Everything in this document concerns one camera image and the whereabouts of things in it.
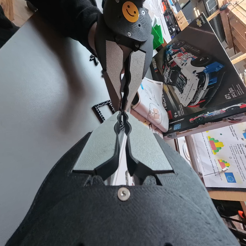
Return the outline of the green plastic bin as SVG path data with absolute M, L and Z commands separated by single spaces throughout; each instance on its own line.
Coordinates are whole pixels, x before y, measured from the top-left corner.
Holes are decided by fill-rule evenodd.
M 161 26 L 156 24 L 152 27 L 151 34 L 153 35 L 153 49 L 156 49 L 164 43 Z

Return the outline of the white rounded device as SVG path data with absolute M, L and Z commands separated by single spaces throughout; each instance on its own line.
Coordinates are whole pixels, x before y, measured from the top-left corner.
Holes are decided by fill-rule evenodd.
M 176 139 L 178 152 L 186 160 L 186 162 L 191 166 L 191 160 L 189 156 L 189 151 L 186 144 L 185 137 L 179 137 Z

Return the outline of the black zippered bag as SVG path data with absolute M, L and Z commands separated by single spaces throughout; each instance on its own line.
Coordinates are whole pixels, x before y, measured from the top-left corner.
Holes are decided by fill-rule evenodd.
M 12 23 L 4 14 L 0 6 L 0 48 L 20 29 Z

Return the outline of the black rectangular lego frame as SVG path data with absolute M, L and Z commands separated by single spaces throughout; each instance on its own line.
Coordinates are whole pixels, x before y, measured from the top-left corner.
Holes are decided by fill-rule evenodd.
M 110 111 L 112 112 L 112 116 L 109 119 L 105 119 L 101 112 L 101 107 L 108 106 Z M 104 132 L 109 134 L 119 134 L 120 131 L 125 130 L 125 126 L 123 120 L 121 119 L 123 111 L 119 109 L 115 111 L 113 105 L 110 100 L 95 104 L 92 109 L 97 115 L 99 121 L 102 123 L 102 126 L 99 126 L 97 129 L 97 133 Z

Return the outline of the lego instruction booklet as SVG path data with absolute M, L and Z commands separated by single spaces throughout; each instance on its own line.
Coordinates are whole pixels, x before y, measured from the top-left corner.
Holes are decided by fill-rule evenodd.
M 144 78 L 137 91 L 137 99 L 132 102 L 133 107 L 130 108 L 130 113 L 135 117 L 142 125 L 148 128 L 152 133 L 158 134 L 163 139 L 163 132 L 153 123 L 159 123 L 161 119 L 165 118 L 164 112 L 166 111 L 162 105 L 162 82 L 156 82 L 148 78 Z M 150 106 L 160 111 L 161 115 L 155 119 L 149 113 Z M 120 149 L 119 166 L 114 175 L 112 175 L 110 185 L 127 185 L 134 186 L 135 179 L 128 173 L 126 163 L 126 140 L 127 136 L 124 134 L 123 141 Z

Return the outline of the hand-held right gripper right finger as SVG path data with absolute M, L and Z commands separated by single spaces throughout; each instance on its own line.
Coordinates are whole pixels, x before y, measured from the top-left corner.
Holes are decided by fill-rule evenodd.
M 125 112 L 125 152 L 127 169 L 130 176 L 146 178 L 157 174 L 174 173 L 158 139 L 154 134 L 129 112 Z

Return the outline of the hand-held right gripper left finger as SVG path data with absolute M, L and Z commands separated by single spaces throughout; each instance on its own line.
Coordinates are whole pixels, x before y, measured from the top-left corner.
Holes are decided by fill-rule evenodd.
M 118 169 L 121 112 L 115 112 L 92 131 L 74 167 L 74 172 L 98 175 L 103 181 Z

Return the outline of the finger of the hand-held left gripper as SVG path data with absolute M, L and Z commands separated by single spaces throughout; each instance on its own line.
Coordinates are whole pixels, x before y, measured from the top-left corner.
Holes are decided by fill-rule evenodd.
M 145 53 L 138 50 L 131 52 L 125 65 L 125 86 L 121 109 L 127 111 L 142 82 Z
M 121 73 L 127 58 L 127 46 L 106 40 L 106 71 L 104 80 L 115 111 L 124 111 L 121 94 Z

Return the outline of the person's left forearm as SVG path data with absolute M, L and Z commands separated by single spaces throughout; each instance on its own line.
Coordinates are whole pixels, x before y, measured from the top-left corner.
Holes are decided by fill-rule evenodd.
M 96 56 L 97 17 L 102 14 L 91 0 L 30 0 L 38 13 L 63 35 L 79 41 Z

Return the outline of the lego race car box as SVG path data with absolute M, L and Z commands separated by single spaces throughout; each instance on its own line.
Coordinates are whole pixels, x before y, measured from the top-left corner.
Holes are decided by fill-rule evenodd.
M 204 13 L 152 58 L 150 70 L 163 83 L 164 136 L 245 115 L 245 84 Z

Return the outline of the printed task sheet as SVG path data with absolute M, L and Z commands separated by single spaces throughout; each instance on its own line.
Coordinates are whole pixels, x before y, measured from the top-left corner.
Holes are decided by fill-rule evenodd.
M 246 123 L 192 135 L 208 188 L 246 188 Z

